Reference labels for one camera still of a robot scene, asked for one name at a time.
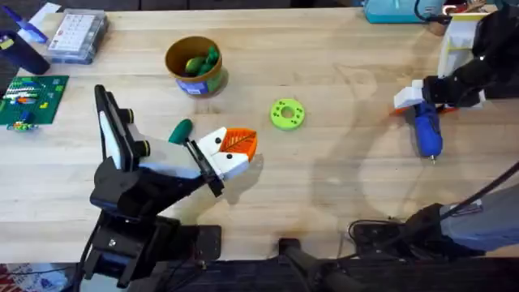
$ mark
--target blue object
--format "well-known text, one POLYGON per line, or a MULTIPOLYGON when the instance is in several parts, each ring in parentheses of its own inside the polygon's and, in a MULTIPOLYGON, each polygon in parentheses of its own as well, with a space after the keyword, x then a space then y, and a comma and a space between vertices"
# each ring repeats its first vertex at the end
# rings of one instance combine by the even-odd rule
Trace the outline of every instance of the blue object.
POLYGON ((6 49, 0 49, 0 56, 35 75, 44 74, 50 68, 49 63, 16 32, 0 31, 0 37, 3 36, 11 38, 14 44, 6 49))
POLYGON ((39 84, 35 81, 24 81, 22 82, 22 85, 23 86, 32 86, 32 87, 35 87, 35 88, 40 88, 42 84, 39 84))
POLYGON ((22 114, 19 116, 19 120, 25 123, 31 123, 33 118, 34 114, 28 110, 24 110, 22 114))
MULTIPOLYGON (((421 23, 414 13, 417 0, 366 0, 364 14, 372 24, 421 23)), ((440 15, 445 0, 420 0, 418 12, 427 17, 440 15)))
POLYGON ((434 159, 441 154, 444 146, 436 107, 423 101, 414 106, 414 111, 416 113, 414 126, 418 150, 422 156, 434 159))
POLYGON ((26 31, 34 41, 37 41, 41 44, 47 42, 47 36, 44 35, 43 32, 41 32, 37 27, 23 19, 20 15, 17 15, 16 12, 14 12, 8 6, 2 5, 2 9, 20 26, 20 28, 26 31))

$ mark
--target blue screwdriver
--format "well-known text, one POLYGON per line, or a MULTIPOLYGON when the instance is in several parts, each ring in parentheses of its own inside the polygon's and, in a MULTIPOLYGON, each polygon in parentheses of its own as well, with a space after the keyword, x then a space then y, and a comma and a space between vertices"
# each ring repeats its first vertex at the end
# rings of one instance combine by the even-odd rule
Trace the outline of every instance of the blue screwdriver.
POLYGON ((423 157, 430 157, 432 163, 435 164, 436 158, 441 154, 444 146, 436 107, 432 103, 423 101, 414 106, 414 111, 416 113, 414 126, 418 150, 423 157))

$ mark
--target blue marker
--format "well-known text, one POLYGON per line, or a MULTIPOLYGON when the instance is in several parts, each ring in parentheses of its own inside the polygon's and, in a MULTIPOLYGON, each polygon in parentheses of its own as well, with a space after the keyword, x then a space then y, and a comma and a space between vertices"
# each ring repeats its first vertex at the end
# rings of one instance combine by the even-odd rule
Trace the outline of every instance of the blue marker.
POLYGON ((423 101, 414 106, 414 111, 416 113, 414 126, 418 150, 422 156, 430 157, 432 163, 435 164, 436 157, 441 154, 444 147, 436 107, 434 104, 423 101))
POLYGON ((29 23, 27 20, 23 19, 20 15, 17 15, 11 8, 2 5, 2 9, 22 28, 26 31, 33 40, 44 44, 47 42, 48 38, 43 34, 37 27, 29 23))

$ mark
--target orange piece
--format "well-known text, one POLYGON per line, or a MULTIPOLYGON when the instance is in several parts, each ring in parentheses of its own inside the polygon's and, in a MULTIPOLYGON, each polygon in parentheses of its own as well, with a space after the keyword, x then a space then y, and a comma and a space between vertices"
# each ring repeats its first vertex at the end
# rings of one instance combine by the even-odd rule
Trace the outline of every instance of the orange piece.
POLYGON ((400 109, 395 109, 392 113, 390 113, 389 115, 399 115, 399 114, 403 114, 406 110, 409 109, 409 106, 406 106, 406 107, 403 107, 403 108, 400 108, 400 109))
POLYGON ((448 114, 448 113, 452 113, 453 111, 457 111, 459 110, 458 108, 444 108, 442 109, 439 114, 448 114))
POLYGON ((220 152, 244 153, 251 162, 257 145, 256 131, 246 128, 230 128, 227 129, 225 138, 221 143, 220 152))

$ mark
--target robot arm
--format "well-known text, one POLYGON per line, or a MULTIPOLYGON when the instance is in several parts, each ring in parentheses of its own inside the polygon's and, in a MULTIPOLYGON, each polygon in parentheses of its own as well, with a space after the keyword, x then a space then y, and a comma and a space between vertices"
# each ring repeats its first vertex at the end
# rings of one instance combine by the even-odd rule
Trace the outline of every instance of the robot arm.
POLYGON ((519 68, 519 7, 507 6, 484 17, 476 28, 474 58, 445 77, 415 80, 394 98, 395 108, 422 101, 451 107, 471 107, 481 102, 481 91, 506 83, 519 68))
POLYGON ((158 261, 217 259, 220 226, 184 226, 157 214, 205 184, 221 195, 223 181, 248 168, 255 131, 222 127, 198 143, 173 144, 142 135, 131 109, 120 109, 101 85, 95 92, 103 162, 90 202, 102 211, 82 256, 85 278, 101 273, 124 288, 148 277, 158 261))

